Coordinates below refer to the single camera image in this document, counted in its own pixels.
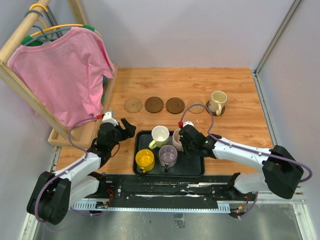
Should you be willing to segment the woven rattan coaster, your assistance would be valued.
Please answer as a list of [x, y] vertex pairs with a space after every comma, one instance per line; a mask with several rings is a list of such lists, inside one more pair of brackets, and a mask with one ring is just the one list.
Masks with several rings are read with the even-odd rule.
[[128, 113], [137, 113], [139, 112], [143, 107], [142, 100], [136, 97], [128, 98], [123, 105], [123, 108]]
[[205, 109], [203, 105], [203, 101], [198, 98], [190, 99], [187, 103], [188, 110], [195, 114], [199, 114]]

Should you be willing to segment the cream mug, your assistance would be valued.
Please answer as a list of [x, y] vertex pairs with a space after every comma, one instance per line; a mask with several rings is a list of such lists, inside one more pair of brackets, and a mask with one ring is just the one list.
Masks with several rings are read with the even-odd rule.
[[225, 107], [227, 99], [227, 95], [223, 91], [214, 91], [211, 94], [211, 99], [208, 104], [210, 111], [215, 113], [216, 116], [220, 116], [223, 108]]

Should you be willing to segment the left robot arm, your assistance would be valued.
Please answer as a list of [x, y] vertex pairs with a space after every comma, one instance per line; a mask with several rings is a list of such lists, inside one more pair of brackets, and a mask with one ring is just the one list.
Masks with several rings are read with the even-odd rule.
[[59, 224], [68, 210], [84, 197], [93, 194], [101, 198], [107, 193], [103, 177], [96, 171], [112, 157], [112, 150], [120, 142], [133, 138], [136, 126], [125, 118], [103, 122], [89, 149], [66, 168], [43, 172], [28, 201], [26, 211], [40, 223]]

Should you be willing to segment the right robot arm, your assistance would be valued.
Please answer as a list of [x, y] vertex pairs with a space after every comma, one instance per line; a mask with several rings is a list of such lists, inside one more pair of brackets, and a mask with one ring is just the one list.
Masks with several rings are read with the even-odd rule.
[[283, 199], [291, 199], [300, 183], [304, 170], [286, 148], [275, 145], [272, 149], [252, 147], [230, 141], [220, 135], [204, 136], [187, 124], [179, 131], [184, 154], [237, 162], [257, 170], [256, 173], [235, 173], [226, 188], [232, 200], [249, 192], [271, 191]]

